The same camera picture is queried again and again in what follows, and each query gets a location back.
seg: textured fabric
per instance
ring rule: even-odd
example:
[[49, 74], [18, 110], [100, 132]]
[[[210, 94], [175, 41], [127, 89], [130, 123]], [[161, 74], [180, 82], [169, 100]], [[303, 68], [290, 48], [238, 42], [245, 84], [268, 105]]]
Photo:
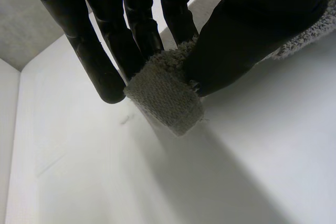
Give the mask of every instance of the textured fabric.
[[306, 45], [313, 43], [325, 35], [328, 35], [334, 31], [335, 28], [336, 0], [328, 0], [328, 8], [319, 21], [312, 25], [308, 30], [302, 32], [292, 40], [285, 43], [278, 50], [271, 53], [266, 57], [266, 59], [283, 59], [287, 56], [290, 56]]
[[174, 134], [183, 135], [203, 116], [197, 94], [183, 80], [181, 64], [195, 41], [151, 58], [125, 89], [125, 94]]
[[[336, 0], [329, 0], [320, 20], [266, 58], [283, 59], [336, 29]], [[151, 114], [175, 135], [184, 135], [203, 117], [200, 98], [186, 83], [182, 62], [196, 39], [176, 50], [155, 55], [125, 88], [125, 94], [146, 113]]]

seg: gray ceiling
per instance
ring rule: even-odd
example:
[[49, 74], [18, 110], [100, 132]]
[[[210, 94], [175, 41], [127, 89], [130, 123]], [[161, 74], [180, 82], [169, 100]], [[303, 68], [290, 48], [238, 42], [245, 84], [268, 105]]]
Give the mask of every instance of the gray ceiling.
[[62, 34], [39, 0], [0, 0], [0, 58], [16, 69]]

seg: white wall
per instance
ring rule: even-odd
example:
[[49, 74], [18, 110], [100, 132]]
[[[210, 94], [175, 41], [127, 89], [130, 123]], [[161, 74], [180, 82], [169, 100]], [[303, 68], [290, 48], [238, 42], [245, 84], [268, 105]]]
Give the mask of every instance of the white wall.
[[0, 223], [5, 222], [20, 73], [0, 59]]

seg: gloved hand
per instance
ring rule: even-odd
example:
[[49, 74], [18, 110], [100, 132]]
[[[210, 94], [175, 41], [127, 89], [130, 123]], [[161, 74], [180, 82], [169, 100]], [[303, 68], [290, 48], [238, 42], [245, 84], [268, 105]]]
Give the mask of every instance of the gloved hand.
[[200, 96], [224, 88], [313, 25], [326, 0], [222, 0], [183, 69]]
[[[85, 0], [41, 0], [65, 32], [102, 100], [124, 98], [124, 81], [104, 51], [88, 17]], [[146, 60], [163, 50], [151, 7], [153, 0], [124, 0], [131, 30], [123, 16], [122, 0], [87, 0], [124, 78], [130, 80]], [[197, 35], [188, 0], [162, 0], [164, 17], [179, 44]]]

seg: gray fleece fabric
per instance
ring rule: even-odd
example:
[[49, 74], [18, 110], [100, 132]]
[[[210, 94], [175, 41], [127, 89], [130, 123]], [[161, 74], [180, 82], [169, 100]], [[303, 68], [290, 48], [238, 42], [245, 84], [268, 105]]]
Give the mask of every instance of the gray fleece fabric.
[[[283, 59], [336, 29], [336, 0], [329, 0], [325, 14], [265, 59]], [[175, 135], [182, 136], [200, 121], [204, 110], [193, 85], [183, 78], [181, 66], [196, 39], [153, 56], [124, 92], [137, 106], [154, 116]]]

